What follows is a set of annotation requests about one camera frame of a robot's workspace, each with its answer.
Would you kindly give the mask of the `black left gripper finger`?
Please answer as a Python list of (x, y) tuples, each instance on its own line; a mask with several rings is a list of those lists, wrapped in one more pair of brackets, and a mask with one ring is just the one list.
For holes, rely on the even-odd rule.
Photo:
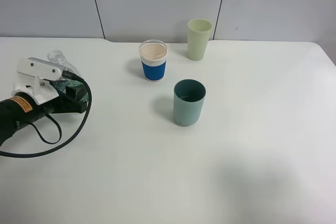
[(76, 101), (88, 101), (88, 92), (83, 84), (72, 87), (66, 86), (66, 95)]

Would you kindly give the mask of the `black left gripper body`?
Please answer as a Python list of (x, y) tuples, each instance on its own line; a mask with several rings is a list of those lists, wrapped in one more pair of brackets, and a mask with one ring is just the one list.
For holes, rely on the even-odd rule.
[(59, 96), (37, 107), (39, 114), (60, 113), (84, 113), (87, 110), (87, 102), (81, 101), (83, 96), (75, 92), (59, 92)]

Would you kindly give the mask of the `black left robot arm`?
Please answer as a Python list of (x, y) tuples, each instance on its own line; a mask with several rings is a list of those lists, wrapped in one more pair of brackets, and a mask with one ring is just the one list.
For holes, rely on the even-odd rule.
[(51, 114), (83, 113), (87, 109), (88, 94), (83, 84), (76, 87), (65, 87), (65, 91), (57, 90), (59, 96), (38, 105), (32, 97), (24, 92), (18, 92), (9, 99), (1, 101), (1, 144), (11, 138), (14, 133), (31, 125), (43, 117), (51, 120), (62, 137), (59, 123), (51, 117)]

